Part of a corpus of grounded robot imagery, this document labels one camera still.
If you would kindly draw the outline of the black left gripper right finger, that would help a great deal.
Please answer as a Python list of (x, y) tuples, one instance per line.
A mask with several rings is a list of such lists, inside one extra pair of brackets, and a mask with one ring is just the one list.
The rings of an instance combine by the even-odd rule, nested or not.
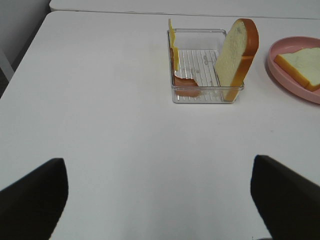
[(320, 238), (319, 185), (267, 155), (257, 155), (250, 194), (272, 239)]

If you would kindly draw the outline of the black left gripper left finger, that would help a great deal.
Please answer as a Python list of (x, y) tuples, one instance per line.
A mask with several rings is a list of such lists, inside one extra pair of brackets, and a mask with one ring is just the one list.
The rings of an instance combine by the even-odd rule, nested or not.
[(48, 240), (69, 195), (65, 161), (53, 158), (0, 192), (2, 240)]

